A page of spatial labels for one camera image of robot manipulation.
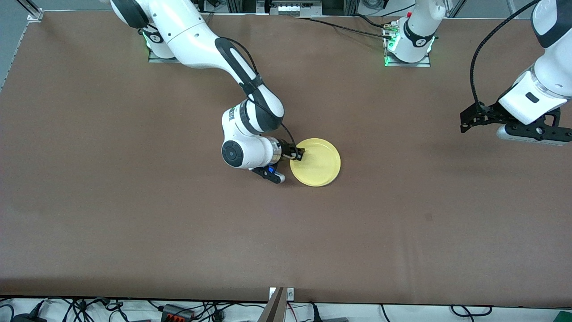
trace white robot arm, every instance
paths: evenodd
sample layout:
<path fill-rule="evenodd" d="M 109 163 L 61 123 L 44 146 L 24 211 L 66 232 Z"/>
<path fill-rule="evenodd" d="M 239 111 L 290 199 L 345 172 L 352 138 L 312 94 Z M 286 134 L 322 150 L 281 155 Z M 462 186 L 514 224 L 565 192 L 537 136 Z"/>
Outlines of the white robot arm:
<path fill-rule="evenodd" d="M 301 160 L 303 149 L 260 134 L 276 130 L 284 117 L 282 103 L 227 38 L 214 34 L 189 0 L 111 0 L 119 18 L 142 28 L 151 49 L 162 58 L 176 57 L 192 68 L 218 68 L 240 84 L 247 98 L 223 114 L 223 159 L 275 183 L 283 159 Z"/>
<path fill-rule="evenodd" d="M 387 50 L 404 62 L 422 60 L 446 11 L 444 0 L 416 0 L 411 15 L 397 21 L 399 36 Z"/>
<path fill-rule="evenodd" d="M 506 124 L 497 131 L 501 139 L 557 146 L 572 141 L 572 129 L 558 126 L 559 107 L 572 99 L 572 0 L 534 2 L 531 22 L 545 53 L 495 104 L 475 102 L 463 111 L 461 132 L 501 123 Z M 545 123 L 546 116 L 553 117 L 551 124 Z"/>

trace brown tabletop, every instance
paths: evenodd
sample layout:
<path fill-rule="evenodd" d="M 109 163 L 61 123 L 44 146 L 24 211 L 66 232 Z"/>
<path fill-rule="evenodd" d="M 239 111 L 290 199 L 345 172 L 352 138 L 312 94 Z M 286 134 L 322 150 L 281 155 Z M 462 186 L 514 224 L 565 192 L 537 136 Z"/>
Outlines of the brown tabletop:
<path fill-rule="evenodd" d="M 147 63 L 112 12 L 46 13 L 0 94 L 0 293 L 571 306 L 572 148 L 459 132 L 497 23 L 445 20 L 431 68 L 392 68 L 378 38 L 215 16 L 296 140 L 339 150 L 317 189 L 224 163 L 220 118 L 244 99 L 225 72 Z M 479 57 L 480 99 L 541 53 L 528 21 L 508 24 Z"/>

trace yellow plate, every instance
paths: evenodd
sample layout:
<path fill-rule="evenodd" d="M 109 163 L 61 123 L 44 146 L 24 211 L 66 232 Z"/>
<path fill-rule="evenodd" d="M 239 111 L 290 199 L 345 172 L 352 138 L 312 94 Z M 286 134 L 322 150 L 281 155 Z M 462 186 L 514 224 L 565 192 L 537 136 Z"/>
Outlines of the yellow plate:
<path fill-rule="evenodd" d="M 307 139 L 297 145 L 304 148 L 302 161 L 290 161 L 293 175 L 301 183 L 321 187 L 336 179 L 340 173 L 340 154 L 330 142 L 322 139 Z"/>

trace red cable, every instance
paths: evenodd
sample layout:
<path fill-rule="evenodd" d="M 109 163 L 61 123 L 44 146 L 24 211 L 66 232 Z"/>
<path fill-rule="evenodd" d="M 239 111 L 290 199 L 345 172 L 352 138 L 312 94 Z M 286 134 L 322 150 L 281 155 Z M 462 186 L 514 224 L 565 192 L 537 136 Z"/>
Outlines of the red cable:
<path fill-rule="evenodd" d="M 290 308 L 290 312 L 292 312 L 292 316 L 294 317 L 294 321 L 298 322 L 298 319 L 296 318 L 296 314 L 294 313 L 294 309 L 292 308 L 292 305 L 290 303 L 288 303 L 288 307 Z"/>

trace gray floor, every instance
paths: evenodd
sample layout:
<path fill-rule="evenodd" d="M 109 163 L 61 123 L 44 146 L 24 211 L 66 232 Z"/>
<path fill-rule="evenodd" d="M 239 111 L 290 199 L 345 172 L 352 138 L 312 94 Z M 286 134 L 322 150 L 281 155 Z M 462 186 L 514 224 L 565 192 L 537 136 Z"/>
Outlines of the gray floor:
<path fill-rule="evenodd" d="M 516 8 L 524 6 L 529 0 L 514 0 Z M 98 0 L 36 0 L 36 4 L 45 10 L 110 10 L 110 7 Z M 413 0 L 390 0 L 387 10 Z M 509 16 L 507 0 L 468 0 L 459 12 L 460 18 L 506 18 Z M 18 41 L 27 24 L 27 12 L 16 0 L 0 2 L 0 76 L 7 75 L 16 51 Z M 530 9 L 520 18 L 529 18 Z"/>

